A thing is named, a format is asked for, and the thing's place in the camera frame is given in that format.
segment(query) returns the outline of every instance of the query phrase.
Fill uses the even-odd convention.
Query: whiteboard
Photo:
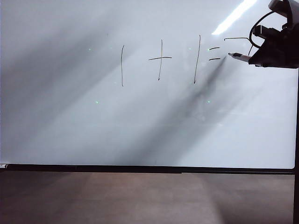
[[[293,168],[298,70],[249,66],[228,52],[251,44],[223,40],[267,12],[266,0],[2,0],[1,163]],[[162,41],[171,58],[149,60]]]

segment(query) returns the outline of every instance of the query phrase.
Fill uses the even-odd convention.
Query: floor
[[[1,224],[291,224],[294,176],[0,173]]]

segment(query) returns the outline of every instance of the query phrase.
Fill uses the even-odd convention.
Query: marker
[[[248,63],[249,59],[251,58],[248,55],[242,55],[240,53],[229,53],[228,55],[232,56],[232,58],[234,58],[234,59],[244,61],[244,62],[247,62],[247,63]],[[261,67],[262,65],[261,64],[256,64],[255,66],[256,67]]]

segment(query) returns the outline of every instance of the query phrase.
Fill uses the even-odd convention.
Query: wire
[[[254,28],[264,19],[264,18],[266,18],[268,15],[270,15],[270,14],[272,14],[272,13],[274,13],[274,11],[271,11],[271,12],[269,12],[269,13],[267,13],[266,15],[264,15],[261,19],[259,19],[254,25],[253,25],[253,27],[251,28],[251,30],[250,30],[250,33],[249,33],[249,41],[250,41],[250,43],[253,45],[253,46],[255,46],[256,48],[261,48],[261,46],[258,46],[256,43],[254,43],[253,41],[252,41],[252,33],[253,33],[253,30],[254,30]]]

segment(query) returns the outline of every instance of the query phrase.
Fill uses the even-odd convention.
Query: black whiteboard frame
[[[106,173],[208,173],[208,174],[264,174],[295,175],[299,174],[299,79],[297,93],[297,128],[295,146],[295,166],[293,169],[270,168],[208,168],[208,167],[172,167],[172,166],[118,166],[118,165],[42,165],[8,164],[7,171],[49,171],[49,172],[106,172]]]

